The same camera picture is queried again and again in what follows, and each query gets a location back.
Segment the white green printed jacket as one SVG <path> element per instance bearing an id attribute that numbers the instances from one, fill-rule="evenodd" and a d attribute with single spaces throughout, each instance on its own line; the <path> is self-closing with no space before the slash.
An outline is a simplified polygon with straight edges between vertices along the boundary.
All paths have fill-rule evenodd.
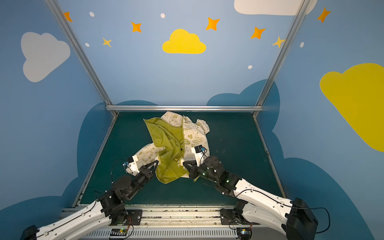
<path id="1" fill-rule="evenodd" d="M 166 112 L 160 118 L 144 120 L 152 143 L 145 145 L 135 155 L 143 166 L 155 160 L 159 161 L 156 170 L 157 179 L 168 184 L 184 178 L 187 170 L 184 161 L 194 161 L 191 148 L 202 145 L 210 155 L 207 134 L 210 127 L 204 120 L 194 123 L 189 117 L 173 112 Z"/>

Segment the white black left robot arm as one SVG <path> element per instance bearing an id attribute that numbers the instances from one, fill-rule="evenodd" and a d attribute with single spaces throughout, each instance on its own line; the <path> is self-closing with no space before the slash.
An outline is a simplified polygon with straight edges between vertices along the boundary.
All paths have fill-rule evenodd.
<path id="1" fill-rule="evenodd" d="M 92 231 L 110 224 L 123 224 L 128 220 L 125 202 L 130 201 L 143 186 L 156 175 L 159 161 L 155 160 L 139 169 L 133 178 L 122 176 L 112 188 L 87 207 L 53 224 L 26 228 L 22 240 L 78 240 Z"/>

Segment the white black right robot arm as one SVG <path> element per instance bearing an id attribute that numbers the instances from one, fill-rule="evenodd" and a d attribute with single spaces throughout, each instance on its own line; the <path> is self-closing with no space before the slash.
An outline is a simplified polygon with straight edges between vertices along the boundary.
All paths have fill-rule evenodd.
<path id="1" fill-rule="evenodd" d="M 300 198 L 282 198 L 252 185 L 228 172 L 215 156 L 184 161 L 183 166 L 191 179 L 205 178 L 222 195 L 239 200 L 233 213 L 241 218 L 233 224 L 256 223 L 284 234 L 288 240 L 313 240 L 320 233 L 315 208 Z"/>

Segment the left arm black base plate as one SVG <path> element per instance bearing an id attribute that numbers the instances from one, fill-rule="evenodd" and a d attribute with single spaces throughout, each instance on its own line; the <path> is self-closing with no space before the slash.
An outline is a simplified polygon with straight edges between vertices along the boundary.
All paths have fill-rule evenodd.
<path id="1" fill-rule="evenodd" d="M 118 221 L 118 226 L 139 226 L 141 224 L 143 210 L 126 210 L 126 215 L 121 221 Z"/>

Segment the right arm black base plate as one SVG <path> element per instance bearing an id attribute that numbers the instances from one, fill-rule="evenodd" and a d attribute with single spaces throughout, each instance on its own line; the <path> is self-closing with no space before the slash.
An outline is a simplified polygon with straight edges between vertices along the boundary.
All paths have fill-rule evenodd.
<path id="1" fill-rule="evenodd" d="M 249 222 L 242 215 L 242 209 L 220 209 L 220 218 L 222 225 L 260 225 L 259 223 Z"/>

